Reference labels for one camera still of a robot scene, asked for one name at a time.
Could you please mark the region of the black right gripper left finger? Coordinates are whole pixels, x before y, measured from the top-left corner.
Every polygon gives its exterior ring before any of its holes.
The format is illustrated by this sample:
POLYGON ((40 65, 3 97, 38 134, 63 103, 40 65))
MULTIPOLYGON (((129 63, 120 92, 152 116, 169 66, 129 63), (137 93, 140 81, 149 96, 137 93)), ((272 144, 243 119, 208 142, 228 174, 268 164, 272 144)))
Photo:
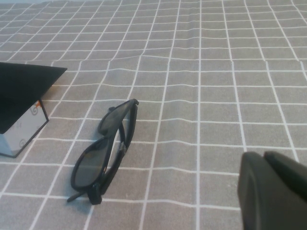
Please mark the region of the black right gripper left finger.
POLYGON ((245 230, 305 230, 307 201, 256 152, 241 158, 237 194, 245 230))

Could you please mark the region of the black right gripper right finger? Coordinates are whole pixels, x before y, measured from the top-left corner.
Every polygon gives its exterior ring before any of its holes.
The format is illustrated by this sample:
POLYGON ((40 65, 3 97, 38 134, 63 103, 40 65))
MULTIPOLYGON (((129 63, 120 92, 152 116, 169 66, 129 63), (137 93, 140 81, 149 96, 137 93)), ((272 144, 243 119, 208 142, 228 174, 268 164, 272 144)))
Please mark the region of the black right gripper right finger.
POLYGON ((293 192, 307 200, 306 166, 275 151, 266 151, 264 159, 293 192))

